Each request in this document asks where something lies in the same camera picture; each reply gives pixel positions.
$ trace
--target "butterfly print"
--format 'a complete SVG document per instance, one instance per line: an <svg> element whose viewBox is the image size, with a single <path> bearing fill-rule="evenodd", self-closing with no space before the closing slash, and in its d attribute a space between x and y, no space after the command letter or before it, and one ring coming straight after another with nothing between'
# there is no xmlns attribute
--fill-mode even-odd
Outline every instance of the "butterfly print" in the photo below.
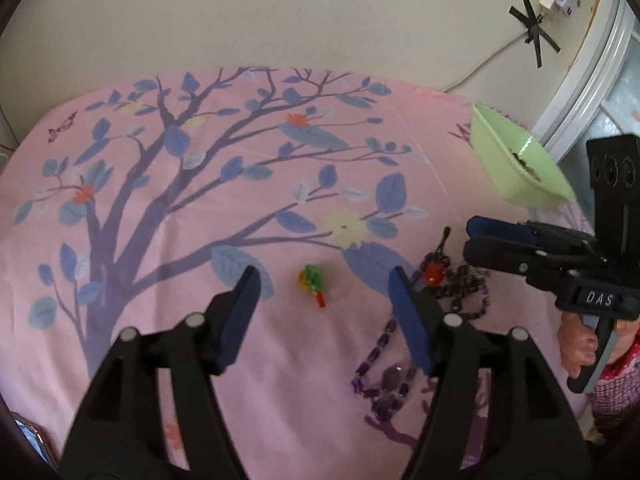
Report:
<svg viewBox="0 0 640 480"><path fill-rule="evenodd" d="M56 129L49 128L49 142L53 142L58 138L59 134L70 129L74 125L74 119L76 118L77 114L78 111L76 110L71 115L69 115L69 117L66 118L59 127L57 127Z"/></svg>

